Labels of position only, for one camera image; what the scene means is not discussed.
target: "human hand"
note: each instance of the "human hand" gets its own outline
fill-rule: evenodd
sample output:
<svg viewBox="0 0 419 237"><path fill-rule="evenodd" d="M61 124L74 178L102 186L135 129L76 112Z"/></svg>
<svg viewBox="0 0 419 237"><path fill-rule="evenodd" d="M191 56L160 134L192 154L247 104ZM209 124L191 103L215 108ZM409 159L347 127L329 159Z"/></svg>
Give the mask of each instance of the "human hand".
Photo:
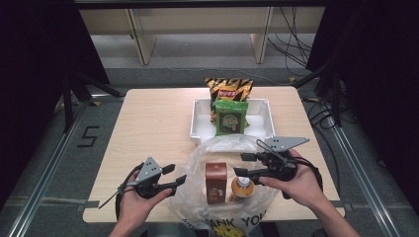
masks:
<svg viewBox="0 0 419 237"><path fill-rule="evenodd" d="M134 172L129 177L129 181L134 181L138 173L139 171ZM168 189L150 199L146 199L141 197L135 190L129 191L131 189L131 187L125 189L126 192L121 200L120 217L110 236L128 236L145 222L151 209L157 203L166 199L172 193L172 190Z"/></svg>
<svg viewBox="0 0 419 237"><path fill-rule="evenodd" d="M298 152L291 149L292 157L301 157ZM275 178L261 177L259 181L271 188L287 193L297 203L313 208L322 200L327 200L323 191L317 184L317 180L311 169L304 165L298 165L295 177L287 182Z"/></svg>

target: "yellow and black chip bag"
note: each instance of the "yellow and black chip bag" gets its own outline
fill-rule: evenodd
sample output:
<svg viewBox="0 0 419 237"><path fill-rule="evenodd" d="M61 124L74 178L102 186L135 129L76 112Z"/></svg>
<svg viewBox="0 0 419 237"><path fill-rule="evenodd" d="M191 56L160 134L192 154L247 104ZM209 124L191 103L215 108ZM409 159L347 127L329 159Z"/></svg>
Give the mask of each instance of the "yellow and black chip bag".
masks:
<svg viewBox="0 0 419 237"><path fill-rule="evenodd" d="M210 121L215 123L215 101L217 99L226 101L245 102L253 88L252 79L226 79L206 78L210 94Z"/></svg>

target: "snack bag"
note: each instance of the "snack bag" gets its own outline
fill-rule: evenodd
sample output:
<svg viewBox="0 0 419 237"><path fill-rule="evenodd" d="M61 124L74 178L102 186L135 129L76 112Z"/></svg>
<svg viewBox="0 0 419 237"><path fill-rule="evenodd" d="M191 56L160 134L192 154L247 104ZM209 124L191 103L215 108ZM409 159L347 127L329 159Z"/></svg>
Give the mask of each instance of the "snack bag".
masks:
<svg viewBox="0 0 419 237"><path fill-rule="evenodd" d="M206 78L210 93L210 121L215 123L215 100L244 102L253 88L252 79Z"/></svg>
<svg viewBox="0 0 419 237"><path fill-rule="evenodd" d="M216 100L215 135L244 134L248 106L247 102Z"/></svg>

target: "hand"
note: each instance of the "hand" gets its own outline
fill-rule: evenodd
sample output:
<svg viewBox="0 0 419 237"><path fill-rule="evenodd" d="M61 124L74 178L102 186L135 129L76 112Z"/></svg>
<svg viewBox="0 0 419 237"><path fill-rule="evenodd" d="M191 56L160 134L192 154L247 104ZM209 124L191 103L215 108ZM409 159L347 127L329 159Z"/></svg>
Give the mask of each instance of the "hand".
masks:
<svg viewBox="0 0 419 237"><path fill-rule="evenodd" d="M134 172L129 181L134 181L138 173L139 171ZM155 197L146 199L136 191L125 192L121 200L120 218L110 236L128 236L145 222L151 209L157 203L169 197L171 193L172 190L168 189L158 193Z"/></svg>
<svg viewBox="0 0 419 237"><path fill-rule="evenodd" d="M292 157L301 157L295 150L290 150ZM323 191L317 184L314 173L304 165L298 165L295 177L288 181L280 181L275 178L261 177L259 181L271 188L287 193L297 203L313 208L322 200L327 200Z"/></svg>
<svg viewBox="0 0 419 237"><path fill-rule="evenodd" d="M292 157L301 157L295 150L290 150L290 154ZM318 187L314 173L309 167L298 165L295 177L288 182L268 177L261 177L259 181L271 188L282 190L297 203L310 208L328 236L360 236Z"/></svg>

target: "brown carton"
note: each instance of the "brown carton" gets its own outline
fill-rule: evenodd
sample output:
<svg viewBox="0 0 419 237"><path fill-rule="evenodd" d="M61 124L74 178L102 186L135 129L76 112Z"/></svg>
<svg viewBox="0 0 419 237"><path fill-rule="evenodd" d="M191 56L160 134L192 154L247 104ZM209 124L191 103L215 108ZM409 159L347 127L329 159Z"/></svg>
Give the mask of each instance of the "brown carton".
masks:
<svg viewBox="0 0 419 237"><path fill-rule="evenodd" d="M225 162L206 163L207 203L225 202L227 165Z"/></svg>

